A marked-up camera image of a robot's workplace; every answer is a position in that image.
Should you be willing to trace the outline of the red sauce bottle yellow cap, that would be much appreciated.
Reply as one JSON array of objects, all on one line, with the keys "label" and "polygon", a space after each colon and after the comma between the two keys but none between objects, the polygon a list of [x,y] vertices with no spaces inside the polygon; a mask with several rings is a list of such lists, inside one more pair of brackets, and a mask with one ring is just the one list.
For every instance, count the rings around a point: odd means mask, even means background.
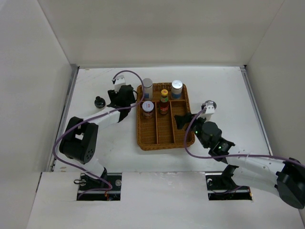
[{"label": "red sauce bottle yellow cap", "polygon": [[166,89],[161,90],[161,97],[159,102],[159,112],[162,115],[168,113],[169,110],[169,99],[168,99],[168,91]]}]

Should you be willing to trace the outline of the white-lid jar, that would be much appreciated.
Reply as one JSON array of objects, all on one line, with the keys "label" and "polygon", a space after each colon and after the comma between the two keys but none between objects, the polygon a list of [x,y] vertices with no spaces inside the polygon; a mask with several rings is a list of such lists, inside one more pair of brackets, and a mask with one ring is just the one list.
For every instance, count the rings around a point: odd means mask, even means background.
[{"label": "white-lid jar", "polygon": [[154,103],[151,101],[145,101],[142,104],[142,114],[146,119],[152,118],[154,111]]}]

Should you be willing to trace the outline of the silver-lid salt shaker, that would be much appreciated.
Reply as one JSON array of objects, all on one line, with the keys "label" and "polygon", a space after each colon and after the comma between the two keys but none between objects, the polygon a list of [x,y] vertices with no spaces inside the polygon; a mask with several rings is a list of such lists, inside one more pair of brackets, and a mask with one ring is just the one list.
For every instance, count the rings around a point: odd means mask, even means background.
[{"label": "silver-lid salt shaker", "polygon": [[151,101],[153,99],[153,82],[150,78],[143,79],[144,100]]},{"label": "silver-lid salt shaker", "polygon": [[174,80],[171,85],[171,98],[180,99],[183,89],[183,83],[180,80]]}]

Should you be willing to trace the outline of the black-cap white sauce bottle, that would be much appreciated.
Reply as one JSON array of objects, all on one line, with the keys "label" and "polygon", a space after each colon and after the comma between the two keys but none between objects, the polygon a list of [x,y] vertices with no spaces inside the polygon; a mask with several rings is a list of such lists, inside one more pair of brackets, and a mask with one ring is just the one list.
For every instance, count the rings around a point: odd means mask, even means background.
[{"label": "black-cap white sauce bottle", "polygon": [[106,101],[102,97],[96,96],[94,105],[97,109],[103,109],[106,106]]}]

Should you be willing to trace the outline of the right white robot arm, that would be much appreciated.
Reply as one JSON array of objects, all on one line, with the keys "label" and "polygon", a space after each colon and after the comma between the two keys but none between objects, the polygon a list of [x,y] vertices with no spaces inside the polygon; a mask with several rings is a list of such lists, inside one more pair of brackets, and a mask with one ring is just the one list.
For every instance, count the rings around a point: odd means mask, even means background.
[{"label": "right white robot arm", "polygon": [[221,176],[225,188],[254,187],[278,196],[291,207],[304,209],[304,164],[291,157],[249,153],[224,139],[217,124],[199,114],[187,113],[174,118],[178,129],[188,124],[186,132],[194,132],[203,148],[209,150],[203,159],[214,159],[227,165]]}]

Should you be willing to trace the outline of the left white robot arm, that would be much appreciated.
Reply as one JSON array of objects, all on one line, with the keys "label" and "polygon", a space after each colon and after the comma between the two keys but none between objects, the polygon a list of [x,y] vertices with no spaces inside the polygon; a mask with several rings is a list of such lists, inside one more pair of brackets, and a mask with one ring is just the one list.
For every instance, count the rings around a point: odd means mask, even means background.
[{"label": "left white robot arm", "polygon": [[94,104],[100,109],[96,116],[103,115],[95,120],[84,122],[84,118],[72,117],[66,130],[77,124],[77,128],[69,132],[60,142],[59,151],[67,158],[76,162],[77,166],[86,169],[86,179],[96,190],[107,188],[107,170],[94,156],[98,131],[112,124],[122,121],[130,112],[130,106],[136,102],[135,91],[129,85],[122,85],[118,91],[109,90],[110,104],[97,96]]}]

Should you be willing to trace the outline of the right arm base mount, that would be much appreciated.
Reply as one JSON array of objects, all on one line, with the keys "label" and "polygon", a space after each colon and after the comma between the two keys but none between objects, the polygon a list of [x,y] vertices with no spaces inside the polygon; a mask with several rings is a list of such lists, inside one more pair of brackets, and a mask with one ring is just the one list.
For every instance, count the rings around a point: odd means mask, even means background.
[{"label": "right arm base mount", "polygon": [[205,173],[208,199],[220,200],[252,200],[249,187],[238,186],[232,180],[237,167],[228,165],[222,172]]}]

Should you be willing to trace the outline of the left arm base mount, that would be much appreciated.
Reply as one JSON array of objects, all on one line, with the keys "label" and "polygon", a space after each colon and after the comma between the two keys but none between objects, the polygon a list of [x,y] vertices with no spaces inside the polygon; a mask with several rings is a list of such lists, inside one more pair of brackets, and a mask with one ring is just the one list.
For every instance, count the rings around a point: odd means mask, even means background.
[{"label": "left arm base mount", "polygon": [[88,175],[81,173],[79,179],[73,181],[78,186],[77,201],[120,201],[122,188],[122,173],[103,173],[102,178],[112,185],[109,186]]}]

